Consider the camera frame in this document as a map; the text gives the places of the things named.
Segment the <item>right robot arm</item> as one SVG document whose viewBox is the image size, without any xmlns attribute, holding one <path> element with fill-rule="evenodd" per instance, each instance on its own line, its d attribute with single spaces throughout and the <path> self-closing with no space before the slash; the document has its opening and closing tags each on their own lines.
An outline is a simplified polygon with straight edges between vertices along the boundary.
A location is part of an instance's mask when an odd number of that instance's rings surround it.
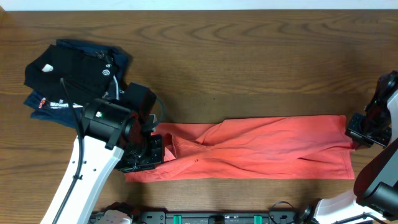
<svg viewBox="0 0 398 224">
<path fill-rule="evenodd" d="M 397 220 L 397 92 L 387 101 L 392 136 L 389 145 L 358 174 L 354 187 L 321 199 L 303 223 L 386 223 Z"/>
</svg>

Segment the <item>red printed t-shirt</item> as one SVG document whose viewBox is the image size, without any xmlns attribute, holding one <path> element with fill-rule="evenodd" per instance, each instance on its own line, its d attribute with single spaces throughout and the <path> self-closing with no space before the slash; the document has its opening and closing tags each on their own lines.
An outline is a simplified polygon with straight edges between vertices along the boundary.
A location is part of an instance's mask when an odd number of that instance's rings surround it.
<svg viewBox="0 0 398 224">
<path fill-rule="evenodd" d="M 162 123 L 164 163 L 128 182 L 185 179 L 353 179 L 342 115 Z"/>
</svg>

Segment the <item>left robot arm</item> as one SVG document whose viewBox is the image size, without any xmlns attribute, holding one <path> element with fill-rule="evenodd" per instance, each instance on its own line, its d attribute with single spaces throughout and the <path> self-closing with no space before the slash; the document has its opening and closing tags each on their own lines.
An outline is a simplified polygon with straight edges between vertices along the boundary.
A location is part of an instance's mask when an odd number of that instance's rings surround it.
<svg viewBox="0 0 398 224">
<path fill-rule="evenodd" d="M 70 162 L 42 223 L 88 223 L 113 170 L 140 172 L 163 163 L 154 104 L 95 99 L 83 108 Z"/>
</svg>

